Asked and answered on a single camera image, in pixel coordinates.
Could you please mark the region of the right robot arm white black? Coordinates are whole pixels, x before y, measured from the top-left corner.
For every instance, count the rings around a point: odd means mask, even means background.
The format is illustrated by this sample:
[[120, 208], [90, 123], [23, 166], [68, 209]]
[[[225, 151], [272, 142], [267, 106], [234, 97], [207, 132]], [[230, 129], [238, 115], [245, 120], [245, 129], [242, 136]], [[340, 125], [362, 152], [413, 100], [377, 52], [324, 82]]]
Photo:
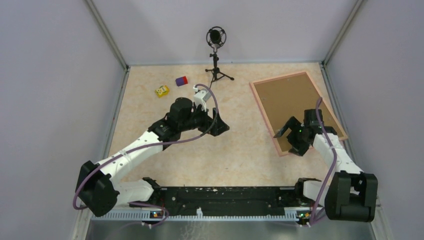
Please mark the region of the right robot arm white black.
[[313, 201], [311, 220], [319, 216], [318, 207], [321, 206], [330, 220], [372, 222], [378, 179], [353, 162], [336, 130], [324, 125], [322, 111], [305, 110], [303, 122], [291, 116], [274, 138], [285, 133], [290, 153], [302, 157], [313, 147], [329, 168], [323, 181], [300, 178], [295, 185], [293, 200], [297, 205], [307, 206]]

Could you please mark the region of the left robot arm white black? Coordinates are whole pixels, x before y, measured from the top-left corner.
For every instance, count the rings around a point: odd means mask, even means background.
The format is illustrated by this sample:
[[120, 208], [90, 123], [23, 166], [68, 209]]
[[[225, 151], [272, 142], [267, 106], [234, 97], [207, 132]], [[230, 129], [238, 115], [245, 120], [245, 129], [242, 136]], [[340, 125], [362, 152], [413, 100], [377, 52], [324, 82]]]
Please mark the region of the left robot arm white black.
[[121, 180], [149, 157], [171, 145], [181, 144], [181, 134], [198, 130], [202, 135], [219, 136], [230, 127], [221, 119], [217, 107], [208, 115], [208, 109], [188, 98], [180, 97], [170, 106], [163, 118], [154, 122], [137, 140], [111, 157], [96, 163], [85, 162], [79, 172], [74, 209], [88, 208], [101, 217], [115, 206], [141, 201], [149, 207], [160, 202], [160, 193], [147, 180], [122, 183]]

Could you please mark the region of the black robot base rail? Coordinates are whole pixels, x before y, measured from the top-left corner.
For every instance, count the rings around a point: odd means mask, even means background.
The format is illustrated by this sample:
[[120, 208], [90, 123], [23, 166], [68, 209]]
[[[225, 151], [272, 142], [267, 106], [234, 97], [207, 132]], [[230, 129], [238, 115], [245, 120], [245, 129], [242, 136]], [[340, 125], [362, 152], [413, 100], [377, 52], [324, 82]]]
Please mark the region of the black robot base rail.
[[193, 216], [198, 209], [207, 217], [283, 216], [291, 208], [311, 211], [314, 205], [285, 186], [164, 186], [146, 203], [167, 209], [172, 217]]

